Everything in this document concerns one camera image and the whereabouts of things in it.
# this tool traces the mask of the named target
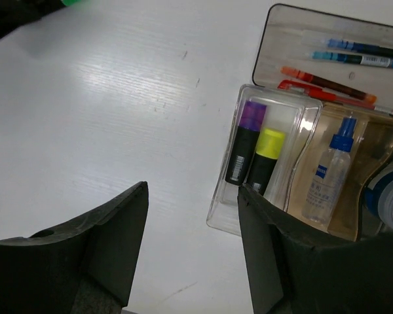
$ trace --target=blue spray nozzle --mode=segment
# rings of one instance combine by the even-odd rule
[[[339,128],[337,135],[352,138],[352,136],[354,135],[355,125],[356,125],[356,119],[343,118],[341,127]]]
[[[341,127],[338,133],[332,137],[329,147],[343,152],[350,152],[352,144],[354,144],[352,136],[354,135],[355,124],[356,119],[343,118]]]

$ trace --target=yellow highlighter cap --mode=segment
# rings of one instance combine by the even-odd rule
[[[286,134],[284,132],[265,128],[257,140],[256,154],[270,159],[278,159]]]

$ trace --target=orange pen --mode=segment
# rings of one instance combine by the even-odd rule
[[[381,113],[388,113],[393,116],[393,110],[385,107],[375,106],[364,101],[358,101],[350,98],[339,97],[333,93],[324,92],[323,89],[317,86],[308,85],[300,82],[295,82],[293,80],[283,80],[278,88],[281,90],[294,90],[301,92],[313,98],[317,98],[323,101],[338,101],[341,103],[346,103],[348,105],[353,105],[361,108],[366,108],[370,110],[379,111]]]
[[[346,94],[352,98],[356,98],[365,101],[367,103],[373,104],[377,100],[377,96],[361,92],[360,90],[355,90],[351,87],[336,82],[332,82],[331,80],[327,80],[322,77],[317,77],[316,75],[310,73],[302,72],[292,67],[282,67],[281,73],[320,87],[329,88],[330,90],[335,90],[336,92]]]

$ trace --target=pen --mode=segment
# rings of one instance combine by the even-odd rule
[[[257,140],[255,155],[248,173],[248,183],[256,192],[263,195],[272,177],[286,134],[264,128]]]
[[[350,97],[359,99],[359,100],[364,100],[368,103],[374,103],[377,100],[377,97],[372,95],[372,94],[367,94],[364,92],[361,92],[360,90],[355,90],[351,87],[332,82],[331,80],[327,80],[322,77],[317,77],[316,75],[302,72],[300,70],[294,69],[292,67],[282,67],[281,68],[281,73],[288,75],[290,77],[294,77],[299,80],[303,80],[305,82],[318,85],[320,87],[324,88],[329,88],[331,90],[335,90],[336,92],[340,92],[343,94],[346,94]]]
[[[342,41],[339,39],[330,39],[327,47],[359,52],[361,54],[371,54],[373,56],[382,56],[393,58],[393,49],[376,46],[374,44],[362,44],[353,41]]]
[[[315,60],[330,60],[350,64],[369,65],[372,67],[388,67],[393,69],[393,58],[358,56],[355,54],[338,54],[337,52],[315,51],[312,54]]]
[[[247,101],[244,104],[227,165],[226,182],[237,186],[244,182],[255,152],[266,110],[266,105],[255,101]]]
[[[369,110],[378,111],[380,113],[387,113],[393,116],[393,109],[389,109],[386,107],[375,106],[370,103],[365,103],[363,101],[358,101],[354,99],[349,99],[345,97],[339,97],[333,93],[324,92],[323,89],[317,86],[303,84],[300,82],[295,82],[293,80],[283,80],[279,85],[278,88],[281,90],[293,90],[296,92],[301,92],[305,95],[308,95],[313,98],[317,98],[323,101],[338,101],[341,103],[346,103],[348,105],[353,105]]]

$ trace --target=green object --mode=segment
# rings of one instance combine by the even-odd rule
[[[61,0],[63,5],[69,6],[69,5],[74,5],[76,2],[79,2],[80,0]]]

